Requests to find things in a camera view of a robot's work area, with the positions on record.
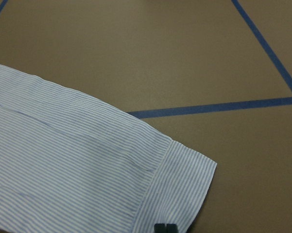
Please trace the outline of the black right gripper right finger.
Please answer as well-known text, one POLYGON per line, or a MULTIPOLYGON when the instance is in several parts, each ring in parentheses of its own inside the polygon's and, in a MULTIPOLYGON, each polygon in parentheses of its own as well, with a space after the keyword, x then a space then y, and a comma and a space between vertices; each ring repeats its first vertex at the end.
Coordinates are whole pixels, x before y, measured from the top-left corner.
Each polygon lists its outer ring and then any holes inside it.
POLYGON ((166 224, 166 233, 177 233, 176 224, 166 224))

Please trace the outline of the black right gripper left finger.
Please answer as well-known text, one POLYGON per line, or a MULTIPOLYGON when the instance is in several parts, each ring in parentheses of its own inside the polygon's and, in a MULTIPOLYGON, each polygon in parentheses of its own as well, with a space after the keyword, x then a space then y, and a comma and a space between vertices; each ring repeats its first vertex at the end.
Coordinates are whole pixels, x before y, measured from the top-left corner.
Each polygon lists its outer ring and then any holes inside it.
POLYGON ((156 223, 154 225, 154 233, 166 233, 166 225, 164 223, 156 223))

